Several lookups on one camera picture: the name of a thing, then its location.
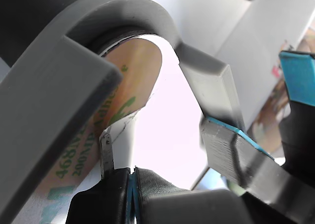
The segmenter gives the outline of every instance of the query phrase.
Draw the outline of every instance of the gray plastic bracket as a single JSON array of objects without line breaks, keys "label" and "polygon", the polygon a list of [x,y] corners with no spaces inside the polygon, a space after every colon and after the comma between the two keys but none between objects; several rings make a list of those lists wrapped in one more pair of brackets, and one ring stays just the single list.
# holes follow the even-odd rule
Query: gray plastic bracket
[{"label": "gray plastic bracket", "polygon": [[119,70],[68,37],[19,61],[0,84],[0,223],[8,223],[68,142],[120,82]]},{"label": "gray plastic bracket", "polygon": [[245,131],[230,66],[184,43],[175,51],[205,116]]}]

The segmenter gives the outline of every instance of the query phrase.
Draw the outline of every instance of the black plastic part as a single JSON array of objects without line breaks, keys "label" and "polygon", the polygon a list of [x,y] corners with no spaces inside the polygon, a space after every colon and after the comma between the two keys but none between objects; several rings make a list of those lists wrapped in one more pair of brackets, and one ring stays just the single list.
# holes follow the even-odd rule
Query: black plastic part
[{"label": "black plastic part", "polygon": [[77,193],[66,224],[124,224],[129,174],[130,168],[117,169],[91,189]]},{"label": "black plastic part", "polygon": [[242,200],[227,190],[154,196],[143,206],[142,224],[252,224]]},{"label": "black plastic part", "polygon": [[261,202],[250,193],[241,196],[249,214],[255,224],[294,224],[295,222],[286,218],[267,204]]},{"label": "black plastic part", "polygon": [[77,0],[0,0],[0,57],[12,67],[67,6]]},{"label": "black plastic part", "polygon": [[152,32],[146,31],[143,28],[140,28],[137,26],[122,26],[119,28],[108,30],[105,33],[103,33],[101,36],[98,36],[95,40],[93,40],[87,46],[87,48],[90,49],[94,53],[101,54],[103,50],[117,43],[121,39],[139,35],[139,34],[150,34],[150,33]]},{"label": "black plastic part", "polygon": [[136,167],[134,174],[136,175],[138,187],[138,201],[140,211],[140,217],[137,217],[140,218],[140,220],[137,220],[140,223],[142,223],[143,213],[146,212],[145,203],[149,198],[157,197],[163,194],[187,192],[187,190],[176,187],[151,170]]},{"label": "black plastic part", "polygon": [[291,114],[279,124],[286,159],[283,168],[315,187],[315,107],[294,101],[290,106]]}]

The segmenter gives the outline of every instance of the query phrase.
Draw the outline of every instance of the gray plastic part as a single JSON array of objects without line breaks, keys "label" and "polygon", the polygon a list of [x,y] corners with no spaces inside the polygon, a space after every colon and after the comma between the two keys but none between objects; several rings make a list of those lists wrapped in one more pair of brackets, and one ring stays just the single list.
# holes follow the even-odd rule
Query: gray plastic part
[{"label": "gray plastic part", "polygon": [[231,67],[183,43],[175,51],[205,116],[245,131]]},{"label": "gray plastic part", "polygon": [[8,223],[122,76],[68,37],[25,55],[0,84],[0,223]]},{"label": "gray plastic part", "polygon": [[160,195],[144,204],[142,224],[252,224],[242,200],[227,190]]},{"label": "gray plastic part", "polygon": [[297,223],[315,223],[315,189],[290,175],[236,132],[204,119],[208,165]]}]

